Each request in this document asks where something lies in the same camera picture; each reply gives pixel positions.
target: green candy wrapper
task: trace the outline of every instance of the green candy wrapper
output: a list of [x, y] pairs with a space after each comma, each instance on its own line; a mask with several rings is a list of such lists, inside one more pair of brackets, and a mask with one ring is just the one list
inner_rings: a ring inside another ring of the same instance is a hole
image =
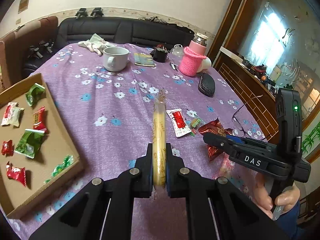
[[44, 92], [45, 87], [35, 83], [26, 93], [26, 101], [29, 106], [34, 106], [40, 99], [41, 94]]
[[[66, 169], [67, 167], [69, 167], [72, 163], [73, 163], [73, 156], [72, 155], [67, 155], [62, 164], [59, 164], [58, 166], [56, 166], [51, 174], [51, 179], [55, 176], [57, 176], [60, 172], [62, 172], [64, 169]], [[44, 183], [48, 183], [51, 179], [47, 179], [44, 181]]]
[[44, 131], [26, 129], [14, 152], [33, 159], [41, 147], [43, 136]]

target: purple floral tablecloth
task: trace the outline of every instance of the purple floral tablecloth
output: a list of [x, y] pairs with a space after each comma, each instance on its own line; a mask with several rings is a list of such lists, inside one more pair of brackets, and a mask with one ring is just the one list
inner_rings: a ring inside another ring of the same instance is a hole
[[[219, 118], [224, 128], [236, 128], [231, 118], [243, 103], [214, 68], [208, 70], [216, 84], [215, 94], [209, 98], [198, 90], [199, 77], [184, 76], [170, 67], [170, 61], [179, 65], [178, 57], [169, 55], [170, 60], [156, 63], [155, 68], [139, 67], [134, 65], [134, 52], [147, 54], [150, 49], [132, 44], [118, 46], [130, 51], [130, 61], [119, 73], [108, 72], [102, 57], [77, 44], [66, 46], [36, 71], [47, 82], [85, 170], [21, 220], [8, 219], [23, 240], [91, 179], [115, 178], [146, 154], [152, 142], [153, 100], [160, 89], [165, 90], [167, 109], [181, 108], [187, 122], [197, 114], [206, 122]], [[252, 138], [263, 138], [245, 107], [239, 116]], [[166, 134], [173, 154], [182, 157], [186, 167], [207, 178], [217, 174], [223, 154], [209, 162], [200, 134], [176, 138], [167, 115]], [[236, 164], [230, 180], [252, 199], [254, 175]], [[188, 239], [185, 200], [154, 195], [135, 199], [131, 239]]]

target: mug handle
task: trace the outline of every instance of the mug handle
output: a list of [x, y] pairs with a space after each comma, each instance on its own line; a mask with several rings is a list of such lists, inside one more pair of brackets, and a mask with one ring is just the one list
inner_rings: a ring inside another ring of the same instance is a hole
[[115, 61], [115, 57], [109, 57], [107, 61], [107, 66], [113, 67], [114, 61]]

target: brown sofa armrest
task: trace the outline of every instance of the brown sofa armrest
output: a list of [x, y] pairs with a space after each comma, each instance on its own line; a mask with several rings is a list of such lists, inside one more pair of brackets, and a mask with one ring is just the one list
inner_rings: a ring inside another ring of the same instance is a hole
[[54, 39], [57, 28], [58, 18], [50, 16], [27, 23], [0, 39], [0, 67], [4, 88], [22, 80], [21, 69], [28, 48], [40, 41]]

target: small red wrapper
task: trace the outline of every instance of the small red wrapper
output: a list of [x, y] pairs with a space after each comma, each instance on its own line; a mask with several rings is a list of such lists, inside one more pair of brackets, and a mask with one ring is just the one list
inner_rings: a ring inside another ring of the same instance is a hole
[[26, 181], [26, 168], [15, 168], [12, 163], [7, 163], [7, 177], [9, 179], [15, 179], [20, 181], [25, 187], [27, 186]]
[[2, 155], [12, 156], [13, 155], [13, 146], [12, 146], [12, 140], [9, 141], [3, 141], [2, 143]]
[[45, 107], [42, 106], [37, 112], [33, 114], [33, 129], [47, 132], [47, 128], [44, 125], [44, 111]]
[[[201, 126], [198, 129], [198, 131], [202, 135], [204, 135], [206, 132], [211, 132], [211, 133], [218, 134], [218, 135], [221, 135], [224, 137], [226, 136], [226, 134], [232, 135], [232, 129], [231, 128], [224, 129], [218, 118], [215, 121], [211, 121], [211, 122]], [[210, 161], [213, 161], [221, 153], [223, 153], [222, 150], [218, 149], [215, 146], [208, 145], [208, 155], [209, 155]]]

